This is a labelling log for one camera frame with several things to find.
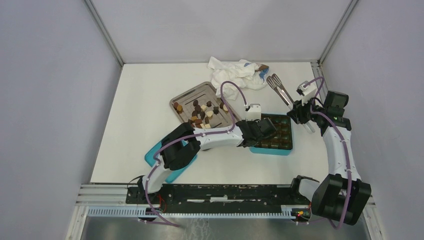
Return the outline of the steel tongs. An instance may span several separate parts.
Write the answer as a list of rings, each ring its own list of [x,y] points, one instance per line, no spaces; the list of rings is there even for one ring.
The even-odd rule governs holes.
[[[301,123],[299,113],[301,110],[300,107],[302,102],[300,100],[293,100],[280,78],[275,73],[273,73],[266,78],[266,82],[289,108],[287,116],[289,116],[296,124],[302,125],[309,134],[315,133],[315,129],[309,122]]]

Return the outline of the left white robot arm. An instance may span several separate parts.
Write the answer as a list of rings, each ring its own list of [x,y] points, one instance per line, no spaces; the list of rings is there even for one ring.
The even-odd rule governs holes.
[[[220,147],[249,148],[276,133],[277,128],[269,118],[234,121],[230,126],[217,128],[196,128],[182,123],[153,151],[152,169],[139,178],[137,196],[145,204],[153,203],[166,179],[190,165],[200,151]]]

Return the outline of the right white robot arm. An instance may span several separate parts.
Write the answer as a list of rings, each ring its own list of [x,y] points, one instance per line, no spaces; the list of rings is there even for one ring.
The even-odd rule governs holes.
[[[324,180],[298,176],[298,185],[289,189],[289,199],[302,204],[307,199],[312,214],[331,223],[355,225],[371,194],[370,184],[362,181],[357,172],[351,148],[351,122],[344,117],[347,94],[329,91],[323,105],[316,98],[297,100],[287,115],[296,124],[314,122],[320,129],[328,161],[328,175]]]

